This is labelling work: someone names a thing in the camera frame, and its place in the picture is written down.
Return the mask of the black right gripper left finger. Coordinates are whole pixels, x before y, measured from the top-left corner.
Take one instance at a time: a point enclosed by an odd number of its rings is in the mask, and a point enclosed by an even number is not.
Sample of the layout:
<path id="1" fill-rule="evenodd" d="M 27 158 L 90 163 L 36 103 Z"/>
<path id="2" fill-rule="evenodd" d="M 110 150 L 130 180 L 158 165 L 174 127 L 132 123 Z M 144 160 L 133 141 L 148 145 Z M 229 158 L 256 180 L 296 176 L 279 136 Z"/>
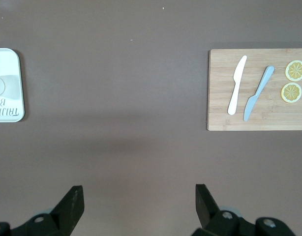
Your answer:
<path id="1" fill-rule="evenodd" d="M 9 223 L 0 222 L 0 236 L 69 236 L 83 213 L 83 187 L 76 185 L 49 213 L 35 215 L 14 229 Z"/>

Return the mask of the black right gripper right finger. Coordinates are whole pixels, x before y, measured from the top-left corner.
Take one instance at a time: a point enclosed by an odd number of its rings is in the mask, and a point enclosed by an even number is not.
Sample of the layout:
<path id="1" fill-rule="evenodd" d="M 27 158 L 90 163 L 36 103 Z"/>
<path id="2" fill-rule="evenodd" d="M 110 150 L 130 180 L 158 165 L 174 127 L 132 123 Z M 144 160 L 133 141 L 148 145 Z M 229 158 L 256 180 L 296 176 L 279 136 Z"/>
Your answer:
<path id="1" fill-rule="evenodd" d="M 196 185 L 195 196 L 201 228 L 194 236 L 295 236 L 279 219 L 260 217 L 252 224 L 233 211 L 221 210 L 205 184 Z"/>

